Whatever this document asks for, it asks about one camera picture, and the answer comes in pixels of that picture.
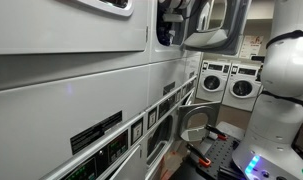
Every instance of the black label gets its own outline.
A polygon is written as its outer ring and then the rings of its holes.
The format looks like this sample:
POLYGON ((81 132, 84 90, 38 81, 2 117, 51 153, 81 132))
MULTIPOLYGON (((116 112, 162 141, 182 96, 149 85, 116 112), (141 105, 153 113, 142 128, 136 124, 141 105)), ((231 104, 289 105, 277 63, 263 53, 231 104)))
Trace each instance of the black label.
POLYGON ((175 82, 173 82, 173 83, 165 86, 163 88, 163 96, 166 95, 166 94, 168 94, 172 89, 174 89, 174 87, 175 87, 175 82))
POLYGON ((190 73, 190 75, 189 75, 189 79, 190 79, 190 78, 192 78, 192 77, 194 76, 194 74, 195 74, 195 72, 194 72, 194 71, 193 71, 193 72, 191 72, 191 73, 190 73))
POLYGON ((110 129, 112 126, 116 125, 121 121, 122 111, 73 136, 70 139, 72 154, 76 154, 77 152, 90 145, 92 142, 102 137, 106 130, 110 129))

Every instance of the display panel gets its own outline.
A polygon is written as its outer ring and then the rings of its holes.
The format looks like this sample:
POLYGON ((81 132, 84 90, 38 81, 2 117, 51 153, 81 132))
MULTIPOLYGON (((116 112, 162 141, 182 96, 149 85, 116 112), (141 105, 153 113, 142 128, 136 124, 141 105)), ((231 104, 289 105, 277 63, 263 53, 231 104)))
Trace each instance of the display panel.
POLYGON ((221 71, 221 70, 222 70, 222 68, 223 68, 223 66, 222 66, 222 65, 210 64, 208 69, 211 69, 211 70, 217 70, 217 71, 221 71))
POLYGON ((255 76, 255 73, 257 72, 257 70, 254 69, 244 69, 244 68, 240 68, 239 69, 239 74, 246 74, 246 75, 251 75, 251 76, 255 76))
POLYGON ((114 138, 62 180, 94 180, 128 150, 128 130, 114 138))
POLYGON ((143 118, 131 126, 131 145, 143 135, 143 118))

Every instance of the front-loading washing machine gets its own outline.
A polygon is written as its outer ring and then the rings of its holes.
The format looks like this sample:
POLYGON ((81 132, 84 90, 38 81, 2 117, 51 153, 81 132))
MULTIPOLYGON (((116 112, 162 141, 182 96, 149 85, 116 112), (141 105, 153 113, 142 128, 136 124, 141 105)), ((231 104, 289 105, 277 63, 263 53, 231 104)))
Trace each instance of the front-loading washing machine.
POLYGON ((252 111, 261 91, 260 65, 233 64, 222 104, 252 111))
POLYGON ((222 101, 231 63, 203 61, 196 97, 205 101, 222 101))

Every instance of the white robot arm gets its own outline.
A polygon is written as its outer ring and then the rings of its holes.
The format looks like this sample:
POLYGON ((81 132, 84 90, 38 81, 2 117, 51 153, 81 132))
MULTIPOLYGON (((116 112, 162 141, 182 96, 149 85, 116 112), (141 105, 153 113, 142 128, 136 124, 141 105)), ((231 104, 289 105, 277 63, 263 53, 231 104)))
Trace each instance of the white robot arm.
POLYGON ((291 148, 303 122, 303 0, 276 0, 260 95, 244 140, 233 153, 248 179, 303 180, 303 160, 291 148))

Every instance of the washing machine door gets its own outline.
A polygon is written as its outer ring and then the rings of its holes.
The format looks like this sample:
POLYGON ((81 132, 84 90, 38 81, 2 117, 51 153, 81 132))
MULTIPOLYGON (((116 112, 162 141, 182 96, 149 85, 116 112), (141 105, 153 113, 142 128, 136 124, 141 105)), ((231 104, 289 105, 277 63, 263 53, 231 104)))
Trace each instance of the washing machine door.
POLYGON ((195 1, 189 16, 186 49, 235 55, 251 0, 195 1))
POLYGON ((110 180, 130 180, 130 179, 144 179, 146 168, 139 168, 135 165, 143 165, 145 159, 141 157, 141 146, 137 146, 127 159, 120 165, 116 172, 109 178, 110 180))
POLYGON ((216 92, 219 91, 221 87, 221 80, 217 76, 209 75, 203 79, 202 87, 204 90, 208 92, 216 92))
POLYGON ((215 126, 221 102, 209 102, 202 104, 183 105, 179 107, 179 132, 180 137, 187 142, 200 141, 206 137, 209 132, 205 129, 205 126, 215 126), (193 116, 198 114, 205 114, 207 116, 207 123, 197 127, 190 128, 190 120, 193 116))
POLYGON ((251 97, 254 92, 253 84, 246 80, 238 80, 231 84, 230 92, 237 98, 251 97))

